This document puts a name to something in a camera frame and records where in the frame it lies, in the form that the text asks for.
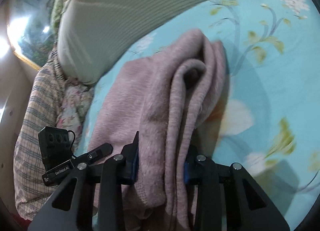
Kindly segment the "turquoise floral bed sheet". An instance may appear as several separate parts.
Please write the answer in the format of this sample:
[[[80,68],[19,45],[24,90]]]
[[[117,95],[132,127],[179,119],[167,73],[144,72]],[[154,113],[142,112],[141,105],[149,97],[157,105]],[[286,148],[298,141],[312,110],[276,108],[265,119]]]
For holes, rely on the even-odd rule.
[[[94,89],[77,154],[122,65],[162,51],[198,28],[220,40],[229,67],[220,114],[199,129],[213,160],[241,163],[291,230],[319,196],[319,12],[312,0],[207,0],[131,45]]]

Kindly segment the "framed landscape painting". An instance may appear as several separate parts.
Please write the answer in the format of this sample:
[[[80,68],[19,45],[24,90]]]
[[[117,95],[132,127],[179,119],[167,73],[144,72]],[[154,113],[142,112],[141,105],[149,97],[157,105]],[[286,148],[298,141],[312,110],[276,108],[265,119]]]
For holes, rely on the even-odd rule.
[[[8,0],[7,35],[14,54],[39,70],[48,60],[55,36],[50,25],[55,0]]]

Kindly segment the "mauve knit sweater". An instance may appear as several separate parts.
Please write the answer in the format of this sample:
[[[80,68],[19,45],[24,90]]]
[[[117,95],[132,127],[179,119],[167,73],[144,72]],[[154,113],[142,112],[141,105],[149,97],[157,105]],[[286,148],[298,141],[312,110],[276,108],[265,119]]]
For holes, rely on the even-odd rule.
[[[139,137],[137,182],[123,188],[126,230],[188,230],[184,162],[195,128],[223,90],[222,43],[199,30],[159,53],[125,62],[107,93],[89,148],[114,152]]]

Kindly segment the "plaid checked blanket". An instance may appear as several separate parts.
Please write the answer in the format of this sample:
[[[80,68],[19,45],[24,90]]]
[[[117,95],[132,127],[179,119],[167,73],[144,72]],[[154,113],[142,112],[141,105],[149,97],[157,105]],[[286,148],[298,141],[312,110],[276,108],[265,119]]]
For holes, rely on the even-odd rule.
[[[44,185],[38,134],[46,126],[55,127],[64,97],[65,77],[55,49],[47,63],[38,71],[22,127],[18,135],[13,159],[15,206],[25,220],[32,220],[54,191]]]

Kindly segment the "grey-green striped pillow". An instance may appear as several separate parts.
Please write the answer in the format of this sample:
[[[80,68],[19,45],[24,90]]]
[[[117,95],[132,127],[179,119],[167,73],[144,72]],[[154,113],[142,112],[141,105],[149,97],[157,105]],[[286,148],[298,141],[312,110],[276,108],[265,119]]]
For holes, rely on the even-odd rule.
[[[206,0],[69,0],[57,35],[64,76],[93,84],[138,39]]]

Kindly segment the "floral patterned cloth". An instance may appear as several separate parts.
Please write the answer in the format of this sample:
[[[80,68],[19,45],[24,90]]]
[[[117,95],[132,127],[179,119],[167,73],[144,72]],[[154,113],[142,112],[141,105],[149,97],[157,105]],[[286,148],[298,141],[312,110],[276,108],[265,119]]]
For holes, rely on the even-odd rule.
[[[84,120],[93,100],[94,88],[69,77],[64,84],[61,111],[56,119],[56,127],[75,133],[73,147],[79,145]]]

